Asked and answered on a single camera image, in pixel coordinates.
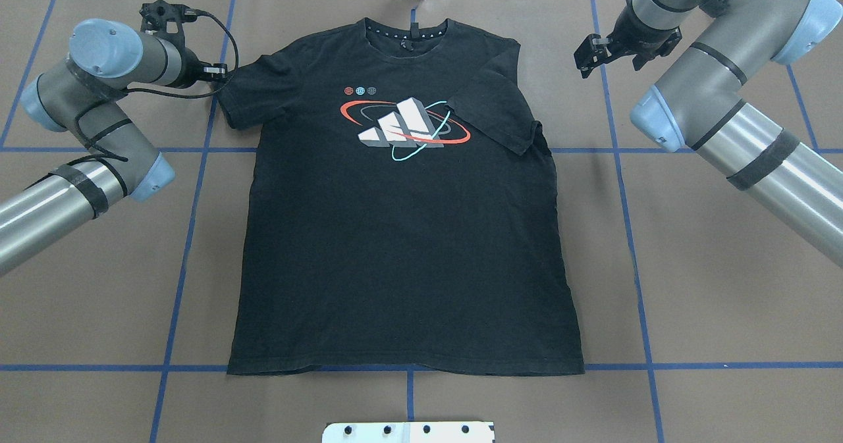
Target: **blue joint cap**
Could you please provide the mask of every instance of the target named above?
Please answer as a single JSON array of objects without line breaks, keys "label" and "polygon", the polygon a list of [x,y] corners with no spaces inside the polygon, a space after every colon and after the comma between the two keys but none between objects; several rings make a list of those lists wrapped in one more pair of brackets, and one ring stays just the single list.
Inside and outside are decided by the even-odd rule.
[{"label": "blue joint cap", "polygon": [[40,79],[40,76],[32,81],[29,86],[26,86],[26,89],[20,95],[20,103],[24,106],[26,113],[32,117],[32,120],[38,122],[47,130],[66,131],[66,128],[61,127],[58,122],[50,117],[50,114],[44,108],[44,104],[41,103],[41,96],[38,95],[38,79]]},{"label": "blue joint cap", "polygon": [[144,44],[132,27],[119,21],[88,19],[73,29],[70,57],[98,78],[118,78],[141,63]]},{"label": "blue joint cap", "polygon": [[773,61],[789,65],[803,57],[840,23],[843,6],[836,0],[810,0],[790,40],[785,43]]},{"label": "blue joint cap", "polygon": [[674,113],[670,111],[662,92],[655,85],[650,86],[647,94],[632,109],[630,120],[648,139],[658,143],[668,152],[675,152],[684,144],[684,137]]},{"label": "blue joint cap", "polygon": [[155,159],[155,163],[147,172],[147,176],[129,196],[136,202],[142,203],[150,199],[151,195],[156,194],[161,188],[169,185],[174,179],[175,171],[169,166],[163,155],[159,153],[159,157]]}]

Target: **t-shirt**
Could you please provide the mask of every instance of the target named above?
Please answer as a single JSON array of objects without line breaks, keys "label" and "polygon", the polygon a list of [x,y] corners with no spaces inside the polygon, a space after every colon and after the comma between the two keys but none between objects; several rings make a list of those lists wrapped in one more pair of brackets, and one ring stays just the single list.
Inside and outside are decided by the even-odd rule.
[{"label": "t-shirt", "polygon": [[519,48],[363,19],[234,71],[229,125],[263,128],[229,374],[584,371]]}]

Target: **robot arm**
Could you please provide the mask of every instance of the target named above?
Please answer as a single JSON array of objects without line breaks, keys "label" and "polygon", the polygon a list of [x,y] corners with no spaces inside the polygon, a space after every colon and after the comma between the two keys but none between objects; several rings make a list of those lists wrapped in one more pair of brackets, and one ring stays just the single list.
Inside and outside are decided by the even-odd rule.
[{"label": "robot arm", "polygon": [[772,60],[793,63],[840,21],[835,0],[627,0],[608,38],[575,53],[582,77],[627,54],[639,69],[675,46],[699,6],[714,18],[638,102],[630,118],[663,149],[686,144],[843,267],[843,173],[738,90]]},{"label": "robot arm", "polygon": [[73,30],[66,59],[24,90],[21,102],[36,122],[69,131],[91,155],[58,167],[0,203],[0,276],[124,197],[144,201],[175,178],[115,101],[136,90],[150,92],[127,89],[133,82],[186,88],[196,80],[226,80],[226,66],[199,61],[184,46],[182,31],[182,23],[202,14],[220,22],[163,0],[144,4],[140,13],[141,32],[115,21],[82,21]]}]

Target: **blue tape grid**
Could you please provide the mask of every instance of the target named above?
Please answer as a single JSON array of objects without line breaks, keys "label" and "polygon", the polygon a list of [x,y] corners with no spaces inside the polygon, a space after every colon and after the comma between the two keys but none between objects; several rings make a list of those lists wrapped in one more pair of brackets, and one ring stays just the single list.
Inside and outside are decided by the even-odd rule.
[{"label": "blue tape grid", "polygon": [[[591,0],[591,15],[594,21],[594,32],[600,32],[600,23],[597,14],[597,0]],[[600,65],[600,75],[603,78],[603,95],[606,101],[606,114],[609,118],[609,133],[612,136],[612,150],[614,155],[614,167],[618,177],[620,188],[620,205],[624,213],[624,225],[626,225],[626,241],[632,254],[632,268],[635,272],[635,288],[638,293],[638,321],[641,323],[641,337],[644,341],[644,359],[647,360],[647,378],[650,381],[650,400],[653,404],[653,418],[656,424],[656,437],[659,443],[665,443],[665,431],[662,426],[662,411],[659,407],[659,390],[656,387],[656,372],[653,368],[653,352],[650,349],[650,335],[647,331],[647,312],[644,310],[644,293],[641,292],[641,277],[638,273],[638,255],[635,251],[635,238],[632,236],[632,220],[630,220],[629,203],[626,200],[626,185],[624,185],[623,170],[620,164],[620,150],[618,148],[617,131],[614,128],[614,113],[612,110],[612,99],[609,95],[609,79],[606,77],[605,65]]]},{"label": "blue tape grid", "polygon": [[[231,21],[234,18],[234,5],[237,0],[230,0],[229,2],[229,17],[226,21],[226,29],[231,30]],[[228,51],[229,39],[223,36],[223,47],[220,53],[219,62],[225,62],[225,55]],[[167,389],[167,377],[169,376],[169,368],[171,368],[171,359],[173,356],[173,343],[175,341],[175,329],[178,325],[178,311],[181,309],[181,297],[184,292],[184,279],[187,276],[187,260],[190,256],[190,246],[193,244],[193,232],[196,227],[196,209],[199,207],[199,196],[202,192],[202,184],[205,179],[205,167],[208,160],[208,149],[211,147],[211,132],[213,131],[214,118],[217,114],[217,98],[211,100],[211,113],[208,115],[207,130],[205,131],[205,143],[202,145],[202,160],[199,164],[199,177],[196,179],[196,191],[193,194],[193,206],[190,209],[190,224],[187,227],[187,239],[184,241],[184,254],[181,257],[181,270],[178,274],[178,287],[175,290],[175,302],[173,304],[173,316],[169,324],[169,335],[167,337],[167,347],[165,356],[163,357],[163,370],[161,371],[161,381],[159,383],[159,394],[155,403],[155,413],[153,414],[153,424],[150,430],[150,443],[155,443],[157,439],[157,431],[161,422],[161,411],[163,409],[163,399]]]},{"label": "blue tape grid", "polygon": [[[160,364],[0,364],[0,372],[208,372],[224,373],[226,365],[160,365]],[[655,362],[593,363],[585,365],[596,371],[731,371],[736,369],[843,369],[843,361],[772,361],[772,362]],[[314,372],[406,372],[407,420],[414,415],[413,389],[416,372],[436,372],[419,365],[326,365]]]},{"label": "blue tape grid", "polygon": [[[234,6],[236,0],[231,0],[229,4],[229,17],[227,20],[228,29],[231,28],[232,18],[234,17]],[[18,90],[13,100],[12,108],[7,116],[6,123],[3,127],[3,133],[0,134],[0,152],[25,152],[25,153],[85,153],[86,150],[81,147],[6,147],[4,143],[9,135],[14,114],[16,112],[20,96],[25,87],[26,81],[30,76],[30,71],[36,58],[40,42],[45,33],[46,26],[50,20],[52,11],[55,7],[55,0],[50,0],[44,20],[40,26],[36,42],[30,53],[30,58],[24,69],[24,74],[21,78]],[[596,0],[591,0],[591,8],[593,15],[593,25],[596,32],[599,31],[599,21],[597,14]],[[221,62],[225,59],[228,49],[228,40],[223,40],[223,48],[220,56]],[[626,200],[626,187],[624,187],[623,175],[620,164],[620,154],[665,154],[662,149],[657,148],[620,148],[618,145],[616,129],[614,125],[614,113],[611,106],[611,96],[609,95],[609,83],[606,75],[605,66],[600,67],[603,81],[603,95],[605,95],[606,113],[609,120],[609,132],[611,132],[612,147],[611,148],[554,148],[551,149],[554,153],[559,154],[612,154],[614,155],[616,173],[619,182],[621,204],[624,213],[624,224],[626,224],[627,242],[632,254],[632,263],[635,270],[635,285],[638,293],[638,309],[639,319],[641,323],[641,334],[645,350],[645,363],[620,363],[620,364],[587,364],[587,371],[647,371],[647,376],[650,382],[651,401],[653,401],[653,414],[657,429],[657,437],[659,442],[663,443],[665,437],[663,436],[661,413],[659,409],[659,398],[657,397],[657,387],[655,381],[655,371],[699,371],[699,370],[735,370],[735,369],[843,369],[843,361],[793,361],[793,362],[703,362],[703,363],[654,363],[651,358],[651,349],[649,335],[647,332],[647,317],[645,316],[643,295],[641,292],[641,280],[638,273],[638,260],[636,260],[635,241],[632,235],[632,222],[630,222],[629,206]],[[843,154],[843,149],[820,149],[817,143],[816,136],[813,133],[809,115],[804,104],[803,96],[799,90],[799,86],[793,74],[793,70],[788,66],[788,76],[790,77],[792,87],[803,115],[806,124],[807,133],[809,133],[812,147],[821,154]],[[184,290],[184,279],[186,279],[187,259],[190,255],[190,246],[192,245],[193,231],[196,224],[196,209],[198,208],[199,194],[202,190],[204,179],[205,166],[207,166],[207,156],[213,153],[255,153],[254,147],[211,147],[211,131],[213,130],[213,121],[216,114],[216,99],[211,101],[211,113],[208,118],[207,131],[205,131],[205,142],[200,147],[165,147],[160,150],[166,153],[202,153],[202,160],[200,164],[198,181],[196,181],[196,191],[194,194],[192,212],[190,213],[190,225],[186,237],[186,244],[184,245],[184,255],[182,257],[182,266],[180,270],[180,278],[178,278],[177,295],[173,305],[173,314],[171,317],[171,328],[167,340],[165,351],[165,362],[162,365],[27,365],[27,364],[6,364],[0,365],[0,371],[48,371],[48,372],[160,372],[161,380],[159,383],[159,395],[156,400],[155,413],[153,416],[153,426],[150,430],[150,442],[154,443],[157,438],[157,429],[160,425],[161,412],[163,409],[163,399],[165,399],[167,377],[171,372],[209,372],[209,373],[223,373],[226,371],[225,365],[173,365],[171,364],[173,344],[175,341],[175,329],[178,324],[178,312],[181,306],[181,297]],[[681,149],[680,154],[693,153],[690,149]],[[347,372],[347,371],[402,371],[406,372],[407,376],[407,420],[413,421],[415,419],[414,408],[414,376],[415,372],[430,371],[430,369],[418,365],[362,365],[362,366],[325,366],[319,371],[321,372]]]},{"label": "blue tape grid", "polygon": [[802,112],[802,119],[805,121],[805,128],[807,128],[807,135],[809,135],[811,139],[811,147],[814,150],[819,150],[819,144],[817,144],[817,137],[813,134],[813,126],[811,125],[811,119],[807,117],[807,109],[805,108],[805,101],[802,98],[802,92],[799,90],[799,83],[796,82],[796,75],[793,74],[793,68],[791,65],[788,65],[788,76],[791,79],[791,85],[793,85],[793,92],[796,94],[796,101],[799,104],[799,111]]},{"label": "blue tape grid", "polygon": [[18,110],[18,102],[20,102],[20,96],[24,92],[24,87],[26,87],[26,81],[30,77],[30,71],[32,70],[32,63],[36,61],[36,54],[38,53],[38,47],[41,46],[41,39],[44,38],[44,32],[47,29],[47,23],[50,22],[50,15],[52,15],[52,9],[55,7],[55,0],[50,0],[50,5],[47,6],[47,11],[44,14],[44,21],[41,23],[41,28],[38,31],[38,38],[36,38],[36,43],[32,47],[32,52],[30,52],[30,59],[26,62],[26,68],[24,69],[24,75],[20,78],[20,84],[18,85],[18,92],[14,95],[14,101],[12,101],[12,109],[9,111],[9,115],[6,117],[6,125],[3,126],[3,133],[0,134],[0,147],[3,147],[3,144],[6,143],[6,137],[9,137],[9,129],[12,128],[12,121],[14,120],[14,113]]}]

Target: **wire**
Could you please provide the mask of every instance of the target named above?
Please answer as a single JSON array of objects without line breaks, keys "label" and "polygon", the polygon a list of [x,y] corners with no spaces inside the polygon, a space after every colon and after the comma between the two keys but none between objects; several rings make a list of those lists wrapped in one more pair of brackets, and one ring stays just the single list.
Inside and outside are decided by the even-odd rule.
[{"label": "wire", "polygon": [[84,110],[82,110],[81,113],[76,114],[76,116],[73,117],[73,128],[74,128],[73,131],[79,133],[79,137],[82,138],[82,143],[86,146],[86,148],[95,149],[99,152],[102,152],[102,155],[90,155],[90,158],[111,158],[111,159],[114,159],[114,160],[117,160],[117,161],[129,161],[129,159],[127,159],[126,157],[117,155],[114,152],[112,152],[111,150],[105,149],[105,148],[97,145],[97,142],[99,142],[99,140],[97,140],[96,142],[91,140],[90,137],[88,137],[88,135],[86,135],[82,131],[82,128],[79,126],[79,119],[84,117],[85,114],[90,113],[91,111],[93,111],[97,107],[103,106],[103,104],[108,104],[109,102],[111,102],[111,101],[108,100],[108,99],[103,100],[103,101],[94,102],[94,104],[89,106],[87,109],[84,109]]},{"label": "wire", "polygon": [[199,15],[200,17],[208,17],[211,20],[214,20],[217,23],[217,25],[219,25],[223,29],[226,36],[228,36],[229,40],[231,40],[231,46],[234,48],[234,70],[231,73],[229,73],[229,77],[228,77],[228,79],[225,80],[223,85],[219,86],[219,88],[214,89],[211,92],[207,92],[205,94],[198,94],[198,95],[174,94],[174,93],[171,93],[171,92],[164,92],[163,90],[153,90],[153,89],[147,89],[147,88],[127,89],[127,90],[123,90],[124,93],[130,94],[132,92],[148,92],[150,94],[164,95],[166,97],[177,97],[179,99],[201,99],[203,97],[210,97],[212,95],[215,95],[215,94],[219,93],[221,90],[223,90],[223,88],[225,88],[225,86],[229,85],[232,78],[234,78],[234,75],[235,75],[235,72],[237,71],[237,68],[240,68],[240,50],[238,50],[238,48],[237,48],[237,41],[234,40],[234,36],[232,36],[231,32],[229,32],[229,29],[225,27],[225,24],[222,23],[222,21],[220,21],[219,19],[217,19],[217,17],[214,16],[214,14],[211,14],[210,12],[199,11],[199,9],[196,11],[196,14]]}]

